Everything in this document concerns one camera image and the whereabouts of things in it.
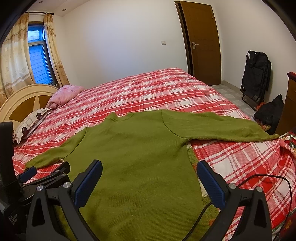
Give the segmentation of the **green striped knit sweater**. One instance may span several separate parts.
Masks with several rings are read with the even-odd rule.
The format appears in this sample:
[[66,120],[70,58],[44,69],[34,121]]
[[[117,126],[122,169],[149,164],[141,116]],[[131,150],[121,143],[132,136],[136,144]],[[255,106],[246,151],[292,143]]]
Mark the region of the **green striped knit sweater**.
[[191,140],[272,140],[251,120],[172,110],[108,115],[26,163],[64,160],[74,179],[93,160],[102,176],[81,213],[100,240],[182,240],[203,208]]

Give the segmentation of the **red plaid bed cover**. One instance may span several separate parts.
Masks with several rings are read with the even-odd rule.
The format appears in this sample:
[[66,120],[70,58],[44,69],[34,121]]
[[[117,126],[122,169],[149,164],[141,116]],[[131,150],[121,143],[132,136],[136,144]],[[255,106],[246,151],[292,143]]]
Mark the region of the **red plaid bed cover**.
[[[57,147],[85,127],[101,123],[110,113],[169,109],[191,113],[213,112],[247,118],[236,104],[217,90],[179,68],[168,68],[108,82],[84,90],[55,109],[34,133],[15,147],[15,172],[26,162]],[[295,136],[260,142],[192,141],[190,156],[205,160],[226,181],[245,188],[260,185],[266,193],[273,233],[279,240],[295,239]]]

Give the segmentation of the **white patterned pillow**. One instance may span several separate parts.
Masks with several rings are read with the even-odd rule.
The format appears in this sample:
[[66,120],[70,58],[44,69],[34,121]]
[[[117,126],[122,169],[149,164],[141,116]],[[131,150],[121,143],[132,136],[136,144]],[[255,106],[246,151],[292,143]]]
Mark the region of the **white patterned pillow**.
[[28,139],[51,111],[49,108],[41,108],[30,113],[14,131],[14,141],[19,144],[21,141]]

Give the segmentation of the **cream wooden headboard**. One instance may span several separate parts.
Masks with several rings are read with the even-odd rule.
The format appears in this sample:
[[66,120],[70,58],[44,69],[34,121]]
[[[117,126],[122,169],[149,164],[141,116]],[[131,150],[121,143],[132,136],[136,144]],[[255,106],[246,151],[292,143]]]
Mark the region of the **cream wooden headboard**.
[[46,84],[32,84],[13,93],[1,106],[1,123],[11,121],[13,130],[33,111],[45,108],[59,89]]

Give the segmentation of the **black bag on floor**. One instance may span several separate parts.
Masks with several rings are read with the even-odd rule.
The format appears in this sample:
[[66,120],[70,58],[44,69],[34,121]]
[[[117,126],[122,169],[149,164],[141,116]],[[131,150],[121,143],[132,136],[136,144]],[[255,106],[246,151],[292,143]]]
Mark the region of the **black bag on floor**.
[[254,119],[264,131],[273,135],[280,121],[283,107],[284,102],[280,94],[272,102],[263,104],[254,114]]

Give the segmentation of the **pink pillow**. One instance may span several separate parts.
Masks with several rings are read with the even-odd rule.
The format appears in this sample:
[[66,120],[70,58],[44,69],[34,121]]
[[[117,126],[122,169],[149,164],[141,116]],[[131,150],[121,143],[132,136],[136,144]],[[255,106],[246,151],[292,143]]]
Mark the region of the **pink pillow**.
[[74,97],[76,97],[79,93],[83,92],[84,90],[85,89],[82,86],[64,85],[55,94],[52,95],[52,97],[49,99],[46,105],[46,108],[59,108],[67,102],[69,102]]

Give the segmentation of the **left beige curtain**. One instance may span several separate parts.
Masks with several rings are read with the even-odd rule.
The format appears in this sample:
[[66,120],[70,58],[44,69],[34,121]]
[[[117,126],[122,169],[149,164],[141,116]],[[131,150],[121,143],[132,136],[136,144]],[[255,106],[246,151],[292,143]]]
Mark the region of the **left beige curtain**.
[[34,84],[28,42],[29,14],[14,24],[1,46],[1,105],[19,89]]

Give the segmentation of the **beige curtain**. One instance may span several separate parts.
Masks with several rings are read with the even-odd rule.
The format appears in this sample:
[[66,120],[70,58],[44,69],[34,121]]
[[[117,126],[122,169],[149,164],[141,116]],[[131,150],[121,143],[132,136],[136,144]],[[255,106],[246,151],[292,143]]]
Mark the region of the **beige curtain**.
[[19,89],[34,84],[28,42],[29,14],[14,24],[1,46],[1,105]]
[[63,87],[64,85],[69,85],[70,83],[67,78],[61,58],[59,56],[56,44],[56,34],[54,29],[53,15],[45,14],[43,18],[43,24],[45,32],[45,41],[54,75],[60,87]]

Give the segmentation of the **blue window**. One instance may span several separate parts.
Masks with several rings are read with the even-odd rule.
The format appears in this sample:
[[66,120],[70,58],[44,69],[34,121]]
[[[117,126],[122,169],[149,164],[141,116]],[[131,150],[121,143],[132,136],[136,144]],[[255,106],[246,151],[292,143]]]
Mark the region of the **blue window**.
[[41,24],[29,25],[28,43],[30,62],[36,84],[56,85],[57,81],[51,67],[44,27]]

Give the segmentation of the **right beige curtain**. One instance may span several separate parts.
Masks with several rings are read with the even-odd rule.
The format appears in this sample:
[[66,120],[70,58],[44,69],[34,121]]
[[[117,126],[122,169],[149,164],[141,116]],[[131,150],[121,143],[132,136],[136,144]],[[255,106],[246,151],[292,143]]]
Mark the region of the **right beige curtain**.
[[63,87],[64,85],[69,85],[70,83],[67,78],[61,58],[59,56],[56,44],[56,34],[54,29],[53,15],[45,14],[43,18],[43,24],[45,32],[45,41],[54,75],[60,87]]

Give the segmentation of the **brown wooden door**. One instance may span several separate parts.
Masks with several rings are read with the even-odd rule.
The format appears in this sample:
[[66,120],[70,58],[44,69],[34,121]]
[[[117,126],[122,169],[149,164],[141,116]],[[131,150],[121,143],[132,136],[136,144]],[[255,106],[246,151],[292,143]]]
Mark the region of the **brown wooden door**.
[[205,84],[221,84],[219,35],[211,5],[176,1],[190,75]]

